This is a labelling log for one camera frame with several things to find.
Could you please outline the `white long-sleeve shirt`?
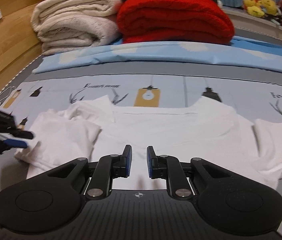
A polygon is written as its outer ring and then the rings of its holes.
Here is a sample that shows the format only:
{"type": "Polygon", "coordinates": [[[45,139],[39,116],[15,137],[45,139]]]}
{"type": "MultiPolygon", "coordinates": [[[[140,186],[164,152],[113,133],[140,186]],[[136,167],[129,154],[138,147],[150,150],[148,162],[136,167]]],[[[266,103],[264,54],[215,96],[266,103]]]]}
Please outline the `white long-sleeve shirt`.
{"type": "Polygon", "coordinates": [[[200,157],[274,189],[282,178],[282,123],[250,122],[205,96],[186,108],[119,107],[103,96],[40,113],[31,131],[34,139],[15,154],[29,164],[28,177],[79,157],[121,154],[131,145],[131,174],[115,179],[115,189],[165,188],[164,180],[148,176],[148,146],[180,161],[200,157]]]}

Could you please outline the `wooden bed headboard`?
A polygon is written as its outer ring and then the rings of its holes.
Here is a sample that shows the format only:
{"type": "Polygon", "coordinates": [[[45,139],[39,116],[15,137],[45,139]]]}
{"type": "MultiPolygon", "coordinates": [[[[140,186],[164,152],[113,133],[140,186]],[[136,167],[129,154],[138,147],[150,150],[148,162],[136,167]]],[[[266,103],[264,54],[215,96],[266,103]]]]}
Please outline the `wooden bed headboard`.
{"type": "Polygon", "coordinates": [[[30,18],[41,0],[0,0],[0,91],[41,54],[30,18]]]}

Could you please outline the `grey patterned duvet cover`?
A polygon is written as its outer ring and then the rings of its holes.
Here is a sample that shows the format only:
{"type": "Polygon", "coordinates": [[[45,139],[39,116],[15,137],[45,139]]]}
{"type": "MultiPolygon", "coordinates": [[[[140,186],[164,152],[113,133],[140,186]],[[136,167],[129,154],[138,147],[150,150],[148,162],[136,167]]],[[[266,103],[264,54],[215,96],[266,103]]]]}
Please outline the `grey patterned duvet cover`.
{"type": "MultiPolygon", "coordinates": [[[[8,111],[17,121],[25,122],[27,118],[26,128],[38,113],[64,110],[81,98],[92,100],[108,95],[117,106],[132,106],[138,90],[149,86],[160,91],[159,107],[187,107],[210,87],[223,103],[251,122],[258,118],[282,122],[282,116],[270,105],[279,102],[282,110],[282,73],[196,63],[130,61],[32,74],[41,62],[42,56],[38,56],[0,92],[3,106],[14,91],[21,90],[8,111]]],[[[0,157],[0,191],[26,178],[28,164],[15,159],[15,151],[0,157]]],[[[278,191],[282,195],[282,180],[278,191]]]]}

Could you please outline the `cream folded blanket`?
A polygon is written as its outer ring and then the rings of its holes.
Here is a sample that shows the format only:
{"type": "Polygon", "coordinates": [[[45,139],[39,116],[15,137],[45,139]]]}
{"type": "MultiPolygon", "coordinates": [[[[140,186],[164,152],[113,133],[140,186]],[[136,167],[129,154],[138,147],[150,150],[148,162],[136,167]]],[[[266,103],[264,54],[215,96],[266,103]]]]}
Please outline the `cream folded blanket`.
{"type": "Polygon", "coordinates": [[[31,26],[43,55],[108,45],[120,36],[122,0],[45,0],[34,8],[31,26]]]}

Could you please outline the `light blue cloud sheet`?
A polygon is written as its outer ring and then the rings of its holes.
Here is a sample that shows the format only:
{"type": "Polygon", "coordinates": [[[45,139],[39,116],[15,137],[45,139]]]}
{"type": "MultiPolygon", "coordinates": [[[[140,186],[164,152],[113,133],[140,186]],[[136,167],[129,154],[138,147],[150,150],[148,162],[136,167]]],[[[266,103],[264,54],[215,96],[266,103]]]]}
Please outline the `light blue cloud sheet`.
{"type": "Polygon", "coordinates": [[[282,46],[241,36],[234,36],[229,45],[185,41],[112,44],[46,56],[32,72],[127,61],[201,63],[282,73],[282,46]]]}

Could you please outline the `red folded blanket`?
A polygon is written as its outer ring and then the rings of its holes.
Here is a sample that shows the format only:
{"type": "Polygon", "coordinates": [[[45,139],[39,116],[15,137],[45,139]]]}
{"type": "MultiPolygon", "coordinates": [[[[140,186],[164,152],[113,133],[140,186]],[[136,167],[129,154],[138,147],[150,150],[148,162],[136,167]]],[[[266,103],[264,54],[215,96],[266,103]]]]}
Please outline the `red folded blanket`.
{"type": "Polygon", "coordinates": [[[127,0],[117,14],[124,43],[193,41],[228,44],[235,29],[212,0],[127,0]]]}

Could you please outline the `yellow plush toys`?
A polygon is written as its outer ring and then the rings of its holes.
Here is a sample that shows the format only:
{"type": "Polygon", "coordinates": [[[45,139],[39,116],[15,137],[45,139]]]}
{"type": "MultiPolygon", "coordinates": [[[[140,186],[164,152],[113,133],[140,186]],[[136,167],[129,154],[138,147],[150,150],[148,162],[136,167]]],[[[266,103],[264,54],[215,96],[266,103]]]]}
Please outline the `yellow plush toys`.
{"type": "Polygon", "coordinates": [[[276,0],[242,0],[243,9],[251,16],[262,18],[266,15],[281,16],[276,0]]]}

